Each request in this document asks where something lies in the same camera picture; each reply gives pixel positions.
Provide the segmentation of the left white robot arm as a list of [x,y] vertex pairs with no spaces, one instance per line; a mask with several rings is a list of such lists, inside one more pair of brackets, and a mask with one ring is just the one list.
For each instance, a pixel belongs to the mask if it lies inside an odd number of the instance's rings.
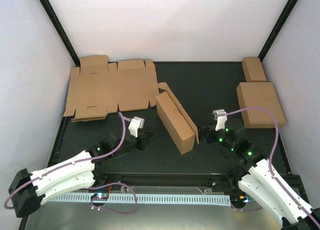
[[49,200],[75,190],[103,189],[108,181],[98,171],[101,162],[132,149],[143,151],[152,136],[153,132],[148,130],[139,130],[136,137],[117,138],[109,134],[89,150],[61,163],[39,171],[18,171],[8,189],[16,217],[27,217]]

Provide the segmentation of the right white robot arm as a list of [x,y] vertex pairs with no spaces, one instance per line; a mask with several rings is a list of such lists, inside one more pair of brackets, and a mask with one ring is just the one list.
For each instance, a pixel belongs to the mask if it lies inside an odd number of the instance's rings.
[[283,230],[318,230],[320,210],[313,208],[278,173],[270,160],[248,138],[234,129],[199,126],[198,138],[218,143],[239,165],[228,172],[227,185],[242,191],[266,210]]

